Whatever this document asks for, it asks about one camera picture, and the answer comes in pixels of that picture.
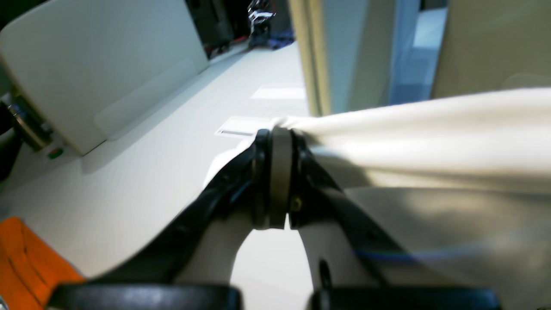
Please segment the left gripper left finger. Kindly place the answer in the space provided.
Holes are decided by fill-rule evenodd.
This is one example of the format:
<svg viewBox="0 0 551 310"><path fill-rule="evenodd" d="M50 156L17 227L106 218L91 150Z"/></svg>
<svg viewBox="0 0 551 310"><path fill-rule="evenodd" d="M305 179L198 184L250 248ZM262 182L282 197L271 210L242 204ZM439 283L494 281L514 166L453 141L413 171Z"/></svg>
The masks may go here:
<svg viewBox="0 0 551 310"><path fill-rule="evenodd" d="M143 249L82 284L55 290L49 310L242 310L230 285L236 255L267 228L272 134L261 129Z"/></svg>

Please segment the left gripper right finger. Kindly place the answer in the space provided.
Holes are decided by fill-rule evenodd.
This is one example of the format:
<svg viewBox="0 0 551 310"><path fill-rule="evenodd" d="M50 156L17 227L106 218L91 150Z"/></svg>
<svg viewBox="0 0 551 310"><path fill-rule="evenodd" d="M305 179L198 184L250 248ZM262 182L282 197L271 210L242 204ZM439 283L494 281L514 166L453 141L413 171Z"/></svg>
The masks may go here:
<svg viewBox="0 0 551 310"><path fill-rule="evenodd" d="M291 131L291 229L305 247L314 293L311 310L500 310L484 287L415 282L429 274L382 227L344 194Z"/></svg>

